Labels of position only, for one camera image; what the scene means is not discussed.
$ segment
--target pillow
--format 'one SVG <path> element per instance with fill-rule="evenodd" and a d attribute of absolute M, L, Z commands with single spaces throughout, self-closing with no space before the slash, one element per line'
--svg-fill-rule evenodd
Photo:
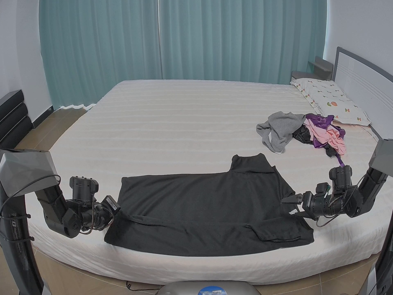
<path fill-rule="evenodd" d="M 369 125 L 366 113 L 348 99 L 334 81 L 297 79 L 292 85 L 304 95 L 314 110 L 323 117 L 334 115 L 342 124 Z"/>

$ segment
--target teal curtain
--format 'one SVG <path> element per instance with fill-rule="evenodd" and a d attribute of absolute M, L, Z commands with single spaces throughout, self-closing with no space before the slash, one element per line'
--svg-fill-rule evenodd
<path fill-rule="evenodd" d="M 323 56 L 327 0 L 159 0 L 164 79 L 288 84 Z"/>
<path fill-rule="evenodd" d="M 96 103 L 129 79 L 161 79 L 158 0 L 40 0 L 41 53 L 55 108 Z"/>

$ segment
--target mattress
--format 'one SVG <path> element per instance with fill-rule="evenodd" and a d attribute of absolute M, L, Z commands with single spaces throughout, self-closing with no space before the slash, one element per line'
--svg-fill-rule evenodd
<path fill-rule="evenodd" d="M 233 155 L 264 153 L 297 192 L 315 192 L 338 166 L 323 149 L 292 139 L 281 154 L 262 144 L 256 124 L 276 111 L 313 112 L 293 86 L 228 81 L 123 81 L 76 121 L 51 154 L 61 188 L 71 198 L 73 175 L 99 182 L 96 198 L 118 197 L 121 177 L 147 174 L 227 171 Z M 371 130 L 346 130 L 345 164 L 352 181 L 366 172 L 376 140 Z M 389 177 L 373 209 L 357 218 L 341 215 L 314 229 L 314 243 L 265 253 L 223 257 L 182 257 L 143 253 L 104 242 L 105 231 L 68 239 L 47 228 L 34 194 L 26 196 L 34 244 L 49 256 L 92 273 L 135 282 L 166 284 L 181 280 L 242 280 L 282 283 L 353 263 L 381 250 L 393 207 Z"/>

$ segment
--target wall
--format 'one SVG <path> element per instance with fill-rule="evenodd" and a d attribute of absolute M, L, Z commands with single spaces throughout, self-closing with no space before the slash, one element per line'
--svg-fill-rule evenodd
<path fill-rule="evenodd" d="M 337 46 L 393 74 L 392 0 L 328 0 L 324 58 L 334 63 Z"/>
<path fill-rule="evenodd" d="M 22 89 L 32 121 L 52 106 L 41 58 L 39 0 L 0 0 L 0 97 Z"/>

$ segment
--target tile floor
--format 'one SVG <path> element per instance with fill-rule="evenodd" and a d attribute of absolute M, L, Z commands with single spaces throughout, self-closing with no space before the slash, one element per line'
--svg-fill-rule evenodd
<path fill-rule="evenodd" d="M 17 148 L 49 150 L 57 139 L 86 111 L 60 109 L 50 115 L 22 140 Z M 103 277 L 71 267 L 34 248 L 38 268 L 48 282 L 52 295 L 123 295 L 155 294 L 157 291 L 129 291 L 125 281 Z M 288 283 L 256 286 L 263 295 L 355 295 L 359 292 L 372 263 L 378 255 L 312 277 Z M 159 288 L 158 285 L 132 283 L 133 289 Z M 17 295 L 18 290 L 0 249 L 0 295 Z"/>

